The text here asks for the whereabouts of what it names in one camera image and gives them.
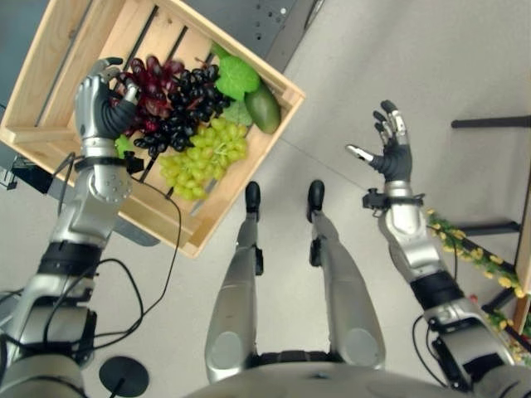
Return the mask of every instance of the white floor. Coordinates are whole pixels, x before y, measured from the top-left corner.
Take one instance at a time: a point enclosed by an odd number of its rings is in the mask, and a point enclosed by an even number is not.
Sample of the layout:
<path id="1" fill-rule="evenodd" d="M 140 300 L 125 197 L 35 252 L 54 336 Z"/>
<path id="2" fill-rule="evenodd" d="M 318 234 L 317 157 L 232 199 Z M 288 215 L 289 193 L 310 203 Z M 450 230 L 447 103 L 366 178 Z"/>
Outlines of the white floor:
<path id="1" fill-rule="evenodd" d="M 430 380 L 412 350 L 411 325 L 420 307 L 394 269 L 371 212 L 361 207 L 366 189 L 381 187 L 382 179 L 343 146 L 354 142 L 378 151 L 371 113 L 389 98 L 407 118 L 412 180 L 416 192 L 427 194 L 428 206 L 456 222 L 519 221 L 529 131 L 452 131 L 450 121 L 529 113 L 529 7 L 524 0 L 325 2 L 286 71 L 307 100 L 255 175 L 265 256 L 265 273 L 257 280 L 259 351 L 328 346 L 322 275 L 308 264 L 310 225 L 304 218 L 308 185 L 321 178 L 324 210 L 373 297 L 387 369 Z M 17 288 L 35 272 L 55 206 L 22 183 L 16 191 L 0 191 L 0 288 Z M 244 212 L 240 197 L 197 260 L 178 258 L 166 299 L 142 327 L 97 353 L 84 373 L 90 396 L 106 396 L 98 368 L 116 354 L 148 368 L 145 396 L 183 396 L 206 385 L 207 326 Z M 513 260 L 516 235 L 478 241 Z M 146 303 L 158 297 L 168 247 L 146 249 L 113 235 L 105 254 L 131 267 Z M 467 263 L 460 265 L 459 281 L 480 301 L 498 291 Z M 133 292 L 117 267 L 101 269 L 91 307 L 101 331 L 124 328 L 137 316 Z"/>

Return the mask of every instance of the wooden crate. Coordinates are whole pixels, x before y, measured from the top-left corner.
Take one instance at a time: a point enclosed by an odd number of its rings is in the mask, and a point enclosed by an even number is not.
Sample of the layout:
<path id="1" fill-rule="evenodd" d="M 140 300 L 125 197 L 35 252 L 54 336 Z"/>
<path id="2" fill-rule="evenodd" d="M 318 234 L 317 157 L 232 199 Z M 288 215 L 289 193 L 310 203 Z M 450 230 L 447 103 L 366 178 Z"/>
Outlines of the wooden crate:
<path id="1" fill-rule="evenodd" d="M 178 200 L 183 211 L 179 249 L 195 257 L 282 134 L 304 94 L 182 1 L 51 0 L 9 100 L 0 139 L 52 172 L 69 152 L 80 151 L 73 123 L 74 96 L 95 60 L 106 56 L 131 60 L 155 54 L 160 60 L 180 58 L 192 69 L 201 65 L 199 60 L 207 58 L 212 41 L 260 74 L 275 92 L 283 120 L 272 135 L 262 133 L 256 126 L 250 129 L 247 158 L 229 168 L 194 214 L 191 202 Z M 167 191 L 157 168 L 153 167 L 145 181 Z M 176 211 L 148 187 L 134 182 L 133 194 L 120 215 L 161 241 L 175 245 Z"/>

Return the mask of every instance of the grape bunch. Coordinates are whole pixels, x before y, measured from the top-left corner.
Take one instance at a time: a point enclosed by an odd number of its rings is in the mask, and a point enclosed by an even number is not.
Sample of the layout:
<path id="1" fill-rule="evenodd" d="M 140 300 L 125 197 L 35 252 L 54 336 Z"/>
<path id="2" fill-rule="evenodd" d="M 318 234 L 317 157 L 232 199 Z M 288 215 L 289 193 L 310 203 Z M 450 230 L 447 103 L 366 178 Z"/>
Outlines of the grape bunch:
<path id="1" fill-rule="evenodd" d="M 224 118 L 212 119 L 210 127 L 201 124 L 197 135 L 190 138 L 192 148 L 158 159 L 160 173 L 180 197 L 202 199 L 207 195 L 204 185 L 208 180 L 220 180 L 232 163 L 246 156 L 246 132 L 246 126 Z"/>
<path id="2" fill-rule="evenodd" d="M 131 79 L 140 96 L 134 123 L 125 135 L 141 132 L 134 145 L 148 149 L 152 158 L 168 146 L 178 152 L 193 147 L 190 138 L 197 126 L 213 114 L 219 116 L 231 103 L 214 86 L 219 71 L 215 65 L 189 71 L 181 61 L 168 60 L 161 66 L 156 56 L 148 56 L 145 64 L 134 58 L 130 66 L 131 72 L 122 72 L 119 81 Z"/>

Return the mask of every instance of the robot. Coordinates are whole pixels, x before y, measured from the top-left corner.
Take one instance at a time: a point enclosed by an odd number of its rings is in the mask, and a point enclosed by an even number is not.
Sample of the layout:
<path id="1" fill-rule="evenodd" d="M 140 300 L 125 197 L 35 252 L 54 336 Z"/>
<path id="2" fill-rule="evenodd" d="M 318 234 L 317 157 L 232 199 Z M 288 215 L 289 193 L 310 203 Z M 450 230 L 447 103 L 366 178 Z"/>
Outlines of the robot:
<path id="1" fill-rule="evenodd" d="M 134 117 L 138 87 L 127 83 L 112 108 L 109 82 L 118 58 L 97 61 L 76 94 L 82 159 L 73 200 L 64 208 L 41 258 L 0 336 L 0 398 L 87 397 L 81 368 L 94 350 L 96 315 L 87 306 L 95 272 L 121 203 L 131 191 L 134 159 L 119 159 L 114 140 Z M 378 226 L 392 262 L 437 334 L 432 343 L 449 388 L 384 370 L 385 347 L 371 299 L 339 234 L 324 214 L 324 184 L 309 187 L 307 218 L 313 225 L 309 262 L 321 267 L 329 320 L 329 352 L 258 354 L 255 277 L 263 272 L 257 245 L 260 188 L 246 188 L 246 219 L 217 296 L 205 346 L 210 386 L 190 395 L 293 397 L 524 398 L 531 371 L 515 366 L 507 347 L 447 271 L 426 233 L 421 196 L 410 183 L 412 155 L 401 112 L 383 101 L 374 113 L 383 142 L 375 155 L 346 149 L 380 172 L 383 192 L 369 190 L 363 205 L 378 210 Z"/>

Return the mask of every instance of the green mango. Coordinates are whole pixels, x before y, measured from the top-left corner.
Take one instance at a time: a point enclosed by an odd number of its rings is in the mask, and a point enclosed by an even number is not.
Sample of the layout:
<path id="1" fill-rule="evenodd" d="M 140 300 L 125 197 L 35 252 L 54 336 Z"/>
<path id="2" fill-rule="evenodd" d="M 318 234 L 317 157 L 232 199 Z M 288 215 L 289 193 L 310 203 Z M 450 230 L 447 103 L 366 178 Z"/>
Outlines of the green mango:
<path id="1" fill-rule="evenodd" d="M 280 106 L 262 80 L 256 91 L 246 93 L 245 103 L 258 128 L 264 133 L 273 134 L 280 124 Z"/>

